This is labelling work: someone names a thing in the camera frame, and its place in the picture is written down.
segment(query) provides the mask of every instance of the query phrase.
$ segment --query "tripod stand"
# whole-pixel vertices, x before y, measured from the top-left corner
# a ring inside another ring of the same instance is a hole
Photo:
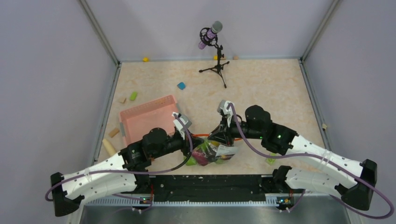
[[[221,74],[221,70],[223,70],[224,69],[224,65],[229,64],[230,61],[228,61],[226,63],[223,63],[223,64],[220,64],[220,59],[222,57],[224,57],[224,54],[221,53],[221,50],[223,49],[223,46],[222,45],[219,46],[219,45],[217,45],[217,43],[215,45],[213,45],[213,46],[217,49],[217,65],[215,65],[214,67],[208,68],[208,69],[199,70],[199,72],[204,72],[204,71],[208,71],[208,70],[216,72],[221,77],[221,80],[223,80],[224,88],[227,88],[227,85],[224,82],[223,75]]]
[[[219,46],[217,44],[217,35],[213,39],[210,39],[210,40],[205,39],[205,36],[207,36],[208,31],[209,31],[209,28],[203,28],[201,30],[201,32],[199,33],[199,36],[201,38],[201,41],[203,43],[205,43],[207,46],[214,46],[217,49],[217,65],[215,65],[214,67],[208,68],[208,69],[199,70],[199,72],[204,72],[204,71],[208,71],[208,70],[216,72],[216,74],[218,74],[221,77],[221,80],[223,80],[224,88],[227,88],[227,85],[224,82],[223,75],[221,74],[221,70],[224,69],[224,65],[229,64],[230,62],[228,61],[226,63],[220,64],[220,59],[222,57],[224,57],[224,54],[221,53],[223,46],[222,45]]]

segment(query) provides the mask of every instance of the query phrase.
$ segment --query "metal edge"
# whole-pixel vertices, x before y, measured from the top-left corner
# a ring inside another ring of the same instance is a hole
[[[301,196],[301,193],[293,193],[294,196]],[[286,197],[289,196],[289,194],[285,193],[266,193],[265,196],[275,196],[275,197]],[[306,190],[304,197],[329,197],[328,194],[325,193],[320,193],[318,191],[310,191]]]
[[[66,224],[79,224],[83,215],[84,207],[81,206],[77,211],[67,216]]]
[[[88,166],[92,166],[94,164],[94,162],[96,162],[99,157],[100,148],[102,146],[102,139],[105,135],[106,124],[107,124],[107,120],[109,118],[110,108],[111,108],[111,105],[113,102],[115,87],[117,86],[117,81],[118,81],[118,77],[120,76],[120,71],[121,71],[121,66],[118,66],[117,70],[114,74],[114,79],[113,79],[113,83],[111,85],[110,91],[107,94],[108,98],[107,98],[106,106],[105,106],[105,109],[103,110],[102,116],[101,116],[102,120],[99,123],[99,126],[98,126],[96,134],[95,134],[95,136],[97,136],[96,144],[94,144],[94,146],[92,147],[91,156],[89,157],[90,160],[89,160]]]
[[[368,224],[367,218],[354,213],[353,211],[346,209],[346,213],[349,217],[351,224]]]
[[[117,59],[117,56],[115,55],[113,48],[111,47],[109,41],[107,40],[105,34],[103,33],[103,30],[100,27],[98,21],[96,20],[95,15],[93,14],[88,3],[86,2],[86,0],[78,0],[78,2],[80,3],[80,6],[84,10],[85,15],[87,16],[90,24],[92,25],[92,28],[95,31],[96,35],[98,35],[99,40],[102,43],[102,46],[107,51],[108,55],[111,57],[114,64],[116,66],[119,66],[120,61]]]
[[[179,201],[179,202],[156,202],[155,198],[153,201],[153,206],[207,206],[207,207],[213,207],[213,206],[279,206],[278,203],[276,203],[277,196],[266,196],[265,201],[259,201],[259,202],[190,202],[190,201]],[[106,196],[103,198],[99,198],[96,200],[93,200],[89,203],[87,203],[85,206],[142,206],[142,207],[148,207],[149,204],[140,204],[139,201],[137,200],[131,200],[131,199],[125,199],[125,198],[120,198],[117,196]]]
[[[320,39],[320,36],[322,35],[323,31],[327,27],[330,19],[334,15],[336,9],[338,8],[341,0],[333,0],[332,4],[330,5],[329,9],[327,10],[325,16],[323,17],[321,23],[319,24],[318,29],[316,30],[315,34],[310,40],[310,43],[308,44],[307,48],[305,49],[303,56],[301,56],[301,61],[305,62],[309,54],[311,53],[312,49],[314,48],[315,44],[317,41]]]
[[[318,123],[320,135],[322,136],[322,140],[323,140],[323,143],[325,145],[325,148],[327,150],[331,151],[331,144],[330,144],[330,141],[329,141],[329,137],[327,136],[326,131],[324,131],[323,128],[322,128],[322,124],[325,124],[325,120],[324,120],[324,118],[322,116],[322,112],[321,112],[321,110],[319,108],[319,105],[317,103],[318,100],[317,100],[314,88],[312,86],[312,82],[311,82],[311,80],[309,78],[309,75],[307,74],[305,63],[301,59],[298,60],[298,62],[300,64],[301,73],[303,74],[305,86],[307,87],[308,96],[309,96],[309,98],[311,100],[313,112],[314,112],[315,117],[316,117],[316,122]]]
[[[274,60],[274,59],[300,59],[300,56],[264,56],[264,57],[239,57],[237,61],[240,60]],[[232,57],[227,58],[226,60],[234,61]],[[151,62],[186,62],[186,61],[214,61],[212,57],[202,57],[202,58],[159,58],[159,59],[150,59]],[[141,59],[127,59],[121,60],[122,63],[135,63],[135,62],[142,62]]]

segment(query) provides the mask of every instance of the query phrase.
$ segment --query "plastic bag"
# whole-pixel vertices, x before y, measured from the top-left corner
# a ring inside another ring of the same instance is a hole
[[[186,165],[206,166],[212,162],[223,164],[230,160],[238,150],[238,147],[227,146],[220,142],[206,139],[192,151],[191,158],[187,161]]]

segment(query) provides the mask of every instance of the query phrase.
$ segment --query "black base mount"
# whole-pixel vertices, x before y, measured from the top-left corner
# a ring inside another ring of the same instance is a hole
[[[229,64],[230,61],[228,61],[226,63],[223,63],[223,64],[220,64],[220,59],[222,57],[224,57],[224,54],[221,53],[221,50],[223,49],[223,46],[222,45],[219,46],[219,45],[217,45],[217,43],[214,44],[213,46],[217,49],[217,65],[215,65],[214,67],[208,68],[208,69],[199,70],[199,72],[204,72],[204,71],[208,71],[208,70],[216,72],[221,77],[221,80],[223,80],[224,88],[227,88],[227,85],[224,82],[223,75],[221,74],[221,70],[223,70],[224,69],[224,65]]]

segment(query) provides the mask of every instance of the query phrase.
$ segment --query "pink plastic basket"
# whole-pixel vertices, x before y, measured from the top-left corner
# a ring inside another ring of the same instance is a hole
[[[175,132],[172,112],[179,112],[174,96],[165,96],[120,112],[121,133],[125,146],[140,141],[151,129],[160,127]]]

